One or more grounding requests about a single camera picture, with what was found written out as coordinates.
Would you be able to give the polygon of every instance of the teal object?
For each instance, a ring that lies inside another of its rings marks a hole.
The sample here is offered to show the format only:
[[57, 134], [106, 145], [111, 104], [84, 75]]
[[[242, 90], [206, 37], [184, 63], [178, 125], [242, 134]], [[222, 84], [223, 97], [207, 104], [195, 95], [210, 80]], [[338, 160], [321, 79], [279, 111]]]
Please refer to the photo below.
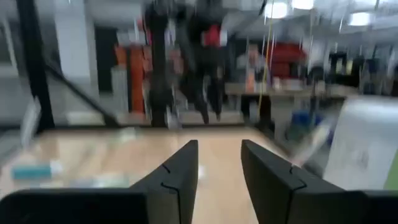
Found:
[[11, 176], [14, 180], [50, 179], [52, 167], [50, 164], [15, 166], [11, 169]]

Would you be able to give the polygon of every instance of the blue container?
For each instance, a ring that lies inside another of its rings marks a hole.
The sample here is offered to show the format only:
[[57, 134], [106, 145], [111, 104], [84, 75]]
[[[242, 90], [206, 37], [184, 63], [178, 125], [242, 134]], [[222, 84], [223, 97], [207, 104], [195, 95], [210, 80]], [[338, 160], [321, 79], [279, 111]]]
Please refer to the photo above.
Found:
[[[315, 126], [318, 126], [323, 121], [323, 117], [319, 114], [316, 114], [314, 119]], [[310, 113], [308, 111], [294, 111], [292, 113], [292, 125], [309, 126], [310, 122]], [[333, 142], [333, 136], [334, 130], [330, 131], [328, 140], [326, 142], [329, 146], [331, 146], [331, 143]]]
[[[315, 115], [315, 125], [317, 126], [320, 124], [323, 120], [323, 117], [320, 115]], [[310, 114], [308, 111], [296, 111], [292, 113], [292, 124], [295, 125], [310, 125]]]

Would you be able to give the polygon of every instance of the ceiling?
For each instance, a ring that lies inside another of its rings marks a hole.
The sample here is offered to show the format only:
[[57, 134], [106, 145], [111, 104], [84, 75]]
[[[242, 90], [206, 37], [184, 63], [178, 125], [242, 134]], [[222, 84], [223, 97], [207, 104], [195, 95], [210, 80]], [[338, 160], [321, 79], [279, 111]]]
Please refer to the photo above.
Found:
[[[36, 0], [40, 18], [53, 21], [56, 4], [82, 0]], [[150, 0], [87, 0], [88, 8], [96, 23], [109, 26], [130, 26], [142, 15], [142, 5]], [[292, 0], [274, 0], [290, 4]], [[224, 27], [233, 30], [240, 22], [253, 17], [253, 23], [240, 30], [242, 36], [261, 38], [268, 34], [270, 22], [264, 25], [264, 17], [256, 19], [262, 0], [223, 0], [224, 7], [240, 9], [231, 12], [224, 20]], [[354, 12], [374, 12], [371, 26], [348, 26], [349, 15]], [[299, 41], [304, 36], [338, 42], [344, 45], [394, 44], [398, 35], [398, 0], [315, 0], [311, 11], [289, 7], [289, 15], [272, 20], [272, 31], [278, 39]], [[0, 15], [17, 18], [15, 0], [0, 0]]]

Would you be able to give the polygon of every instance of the wall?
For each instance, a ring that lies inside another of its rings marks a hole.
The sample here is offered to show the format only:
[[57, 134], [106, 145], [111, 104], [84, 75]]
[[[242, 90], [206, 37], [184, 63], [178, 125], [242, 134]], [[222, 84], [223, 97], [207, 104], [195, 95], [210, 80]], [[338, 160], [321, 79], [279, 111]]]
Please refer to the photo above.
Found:
[[8, 20], [0, 19], [0, 77], [17, 77], [17, 63]]

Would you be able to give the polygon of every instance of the black pole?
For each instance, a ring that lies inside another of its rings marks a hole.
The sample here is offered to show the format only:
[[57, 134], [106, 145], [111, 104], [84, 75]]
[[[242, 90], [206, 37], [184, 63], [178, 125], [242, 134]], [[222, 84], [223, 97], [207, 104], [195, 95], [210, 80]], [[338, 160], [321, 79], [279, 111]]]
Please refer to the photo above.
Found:
[[34, 0], [16, 0], [19, 13], [21, 39], [25, 55], [25, 65], [29, 78], [30, 90], [37, 97], [41, 106], [41, 117], [37, 134], [54, 128], [51, 110], [49, 86], [45, 76], [45, 65], [42, 55], [42, 37]]
[[165, 118], [167, 107], [172, 105], [173, 94], [166, 80], [166, 55], [164, 32], [169, 19], [166, 15], [159, 15], [154, 10], [154, 5], [149, 6], [145, 12], [146, 25], [150, 29], [152, 49], [152, 75], [150, 78], [149, 103], [152, 112], [151, 125], [166, 128]]

